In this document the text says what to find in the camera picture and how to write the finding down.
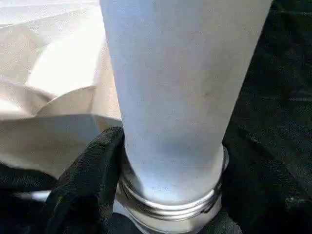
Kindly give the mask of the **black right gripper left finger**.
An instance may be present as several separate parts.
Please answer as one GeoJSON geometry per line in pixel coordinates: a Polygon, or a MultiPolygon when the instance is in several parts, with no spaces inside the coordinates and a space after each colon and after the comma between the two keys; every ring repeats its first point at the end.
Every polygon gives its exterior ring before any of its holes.
{"type": "Polygon", "coordinates": [[[110,127],[59,178],[41,212],[44,234],[108,232],[124,152],[124,131],[110,127]]]}

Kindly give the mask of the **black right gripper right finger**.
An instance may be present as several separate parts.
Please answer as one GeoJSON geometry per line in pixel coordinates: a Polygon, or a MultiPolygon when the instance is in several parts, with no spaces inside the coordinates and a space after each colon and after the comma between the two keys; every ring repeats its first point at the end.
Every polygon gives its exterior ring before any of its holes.
{"type": "Polygon", "coordinates": [[[310,234],[312,200],[286,167],[246,132],[227,132],[223,142],[230,162],[210,233],[310,234]]]}

